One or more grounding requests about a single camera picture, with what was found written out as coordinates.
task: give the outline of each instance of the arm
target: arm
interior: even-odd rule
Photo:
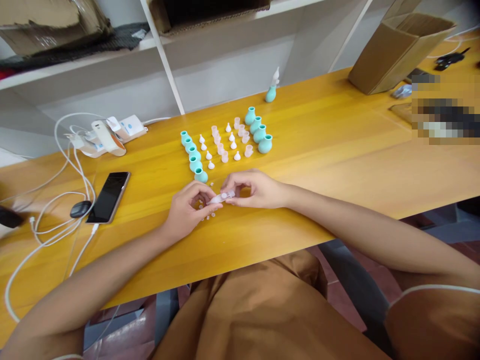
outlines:
[[[221,203],[201,210],[192,207],[197,200],[206,204],[214,196],[201,182],[188,184],[173,197],[168,218],[160,228],[95,260],[37,303],[8,339],[0,359],[50,360],[82,354],[87,321],[146,264],[221,208]]]
[[[250,197],[238,197],[250,187]],[[275,181],[258,170],[231,174],[221,191],[228,203],[290,208],[317,222],[372,260],[400,272],[439,276],[455,285],[479,286],[480,266],[429,234],[376,211]]]

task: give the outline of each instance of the brown shirt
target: brown shirt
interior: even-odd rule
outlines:
[[[399,359],[480,354],[480,294],[419,289],[386,328]],[[326,300],[320,262],[306,250],[196,284],[153,359],[388,359]]]

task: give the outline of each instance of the cardboard box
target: cardboard box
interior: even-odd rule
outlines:
[[[270,9],[271,0],[148,0],[155,27],[163,36]]]
[[[440,17],[412,12],[420,0],[396,0],[348,75],[370,95],[393,89],[455,28]]]
[[[95,0],[0,0],[0,8],[0,37],[21,56],[74,48],[113,31]]]

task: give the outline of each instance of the smartphone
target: smartphone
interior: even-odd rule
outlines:
[[[111,172],[108,175],[100,195],[88,215],[87,224],[110,224],[112,222],[129,179],[129,172]]]

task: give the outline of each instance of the person's left hand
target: person's left hand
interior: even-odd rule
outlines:
[[[223,207],[221,203],[207,203],[216,196],[214,191],[203,182],[192,181],[171,199],[168,218],[160,228],[160,232],[172,244],[180,241],[202,221],[203,218]],[[197,210],[193,205],[203,201],[203,208]]]

